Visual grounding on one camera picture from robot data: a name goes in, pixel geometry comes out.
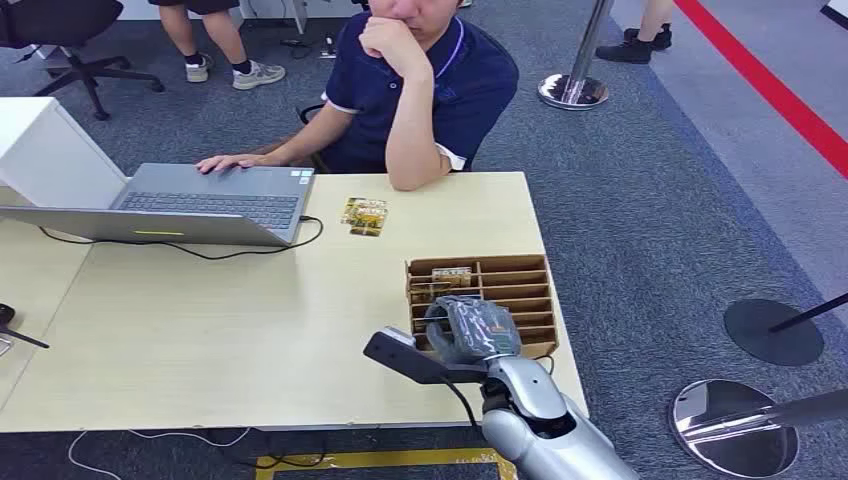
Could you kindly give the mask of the seated person's right hand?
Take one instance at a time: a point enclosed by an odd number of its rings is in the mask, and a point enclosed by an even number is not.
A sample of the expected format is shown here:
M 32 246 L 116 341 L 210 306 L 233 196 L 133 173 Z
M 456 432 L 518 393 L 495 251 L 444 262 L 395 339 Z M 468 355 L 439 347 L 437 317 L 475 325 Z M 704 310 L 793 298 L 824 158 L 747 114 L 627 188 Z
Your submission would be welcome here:
M 197 162 L 194 167 L 201 174 L 209 174 L 229 168 L 252 168 L 265 166 L 269 158 L 259 154 L 216 155 Z

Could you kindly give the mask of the seated person's left hand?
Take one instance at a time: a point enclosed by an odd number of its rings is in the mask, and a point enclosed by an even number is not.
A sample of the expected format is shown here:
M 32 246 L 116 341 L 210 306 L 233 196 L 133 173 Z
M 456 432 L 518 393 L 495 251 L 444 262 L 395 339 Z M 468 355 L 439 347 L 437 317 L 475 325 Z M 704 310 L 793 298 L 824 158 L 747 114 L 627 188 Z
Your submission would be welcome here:
M 432 72 L 426 54 L 400 20 L 371 16 L 359 41 L 367 55 L 385 60 L 404 79 Z

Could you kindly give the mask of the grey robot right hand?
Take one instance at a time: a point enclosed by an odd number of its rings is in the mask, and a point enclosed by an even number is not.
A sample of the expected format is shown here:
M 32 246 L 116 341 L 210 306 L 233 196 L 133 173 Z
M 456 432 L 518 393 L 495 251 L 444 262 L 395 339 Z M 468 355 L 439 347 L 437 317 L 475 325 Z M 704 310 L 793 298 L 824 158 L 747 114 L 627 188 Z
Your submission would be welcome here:
M 520 355 L 512 314 L 492 301 L 447 295 L 426 310 L 426 338 L 445 363 L 475 364 L 498 355 Z

